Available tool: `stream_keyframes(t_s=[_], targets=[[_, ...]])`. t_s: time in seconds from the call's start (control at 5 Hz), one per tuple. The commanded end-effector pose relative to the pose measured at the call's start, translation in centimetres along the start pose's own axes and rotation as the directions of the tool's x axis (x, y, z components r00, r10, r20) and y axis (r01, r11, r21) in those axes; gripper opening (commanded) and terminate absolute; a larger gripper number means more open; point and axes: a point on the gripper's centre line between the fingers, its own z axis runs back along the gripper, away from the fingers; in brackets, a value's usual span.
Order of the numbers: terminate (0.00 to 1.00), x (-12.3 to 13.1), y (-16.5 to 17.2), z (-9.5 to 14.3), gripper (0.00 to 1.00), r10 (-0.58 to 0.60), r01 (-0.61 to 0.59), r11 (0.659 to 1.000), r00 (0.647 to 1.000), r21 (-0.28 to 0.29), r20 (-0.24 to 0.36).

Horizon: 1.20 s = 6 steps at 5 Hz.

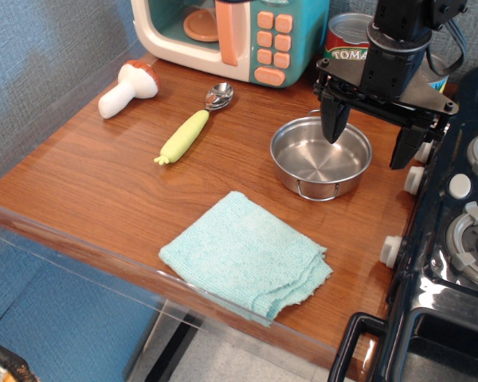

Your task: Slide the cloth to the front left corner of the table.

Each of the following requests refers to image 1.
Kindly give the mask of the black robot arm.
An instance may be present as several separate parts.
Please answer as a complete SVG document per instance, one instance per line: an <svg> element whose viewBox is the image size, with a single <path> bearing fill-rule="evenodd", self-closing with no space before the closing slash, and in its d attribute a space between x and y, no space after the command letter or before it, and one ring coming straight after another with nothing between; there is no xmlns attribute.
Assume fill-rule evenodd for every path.
<svg viewBox="0 0 478 382"><path fill-rule="evenodd" d="M421 145L439 141L459 107L421 75L431 62L433 32L446 28L459 50L466 51L454 18L467 9L465 1L380 1L367 26L370 44L365 60L321 59L314 93L320 102L325 139L334 143L355 109L400 128L390 161L403 169Z"/></svg>

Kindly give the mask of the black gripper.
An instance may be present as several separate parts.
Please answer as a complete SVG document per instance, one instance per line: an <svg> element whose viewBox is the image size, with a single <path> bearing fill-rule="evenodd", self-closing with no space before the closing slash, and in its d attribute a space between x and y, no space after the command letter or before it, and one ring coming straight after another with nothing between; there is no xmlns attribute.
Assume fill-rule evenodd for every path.
<svg viewBox="0 0 478 382"><path fill-rule="evenodd" d="M425 142L435 137L459 107L427 83L419 72L429 51L432 30L403 33L400 27L369 26L365 60L323 58L316 67L323 136L334 143L355 109L398 125L390 168L403 170Z"/></svg>

